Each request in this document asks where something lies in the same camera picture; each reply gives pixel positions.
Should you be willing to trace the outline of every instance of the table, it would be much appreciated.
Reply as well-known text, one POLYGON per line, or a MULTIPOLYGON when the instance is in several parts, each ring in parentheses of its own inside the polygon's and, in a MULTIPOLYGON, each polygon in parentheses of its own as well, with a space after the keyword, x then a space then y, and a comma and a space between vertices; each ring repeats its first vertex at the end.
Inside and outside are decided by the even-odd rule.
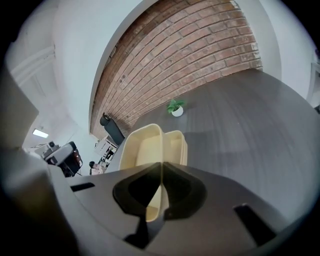
MULTIPOLYGON (((308 212, 320 187, 320 116, 290 87, 249 69, 189 91, 180 117, 161 105, 132 131, 158 124, 180 130, 188 166, 231 178, 256 193, 289 223, 308 212)), ((117 171, 125 142, 107 172, 117 171)))

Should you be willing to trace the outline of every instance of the potted plant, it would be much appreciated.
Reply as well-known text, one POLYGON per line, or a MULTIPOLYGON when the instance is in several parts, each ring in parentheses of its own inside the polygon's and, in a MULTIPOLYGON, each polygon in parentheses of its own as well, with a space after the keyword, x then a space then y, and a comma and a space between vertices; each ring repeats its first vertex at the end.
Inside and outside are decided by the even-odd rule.
POLYGON ((166 105, 166 109, 168 110, 168 113, 172 113, 175 117, 180 117, 184 109, 182 108, 183 105, 185 105, 186 102, 184 100, 175 100, 172 99, 170 101, 170 104, 166 105))

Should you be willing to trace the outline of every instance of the dark wooden tabletop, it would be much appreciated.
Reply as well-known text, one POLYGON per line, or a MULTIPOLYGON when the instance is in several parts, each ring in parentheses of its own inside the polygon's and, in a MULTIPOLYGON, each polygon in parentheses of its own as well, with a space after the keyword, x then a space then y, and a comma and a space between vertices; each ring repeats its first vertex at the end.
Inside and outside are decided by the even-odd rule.
MULTIPOLYGON (((153 123, 165 133, 180 130, 188 166, 239 182, 289 223, 308 212, 320 187, 320 115, 301 96, 250 69, 179 99, 187 102, 182 116, 161 105, 141 116, 132 131, 153 123)), ((107 172, 118 170, 123 146, 107 172)))

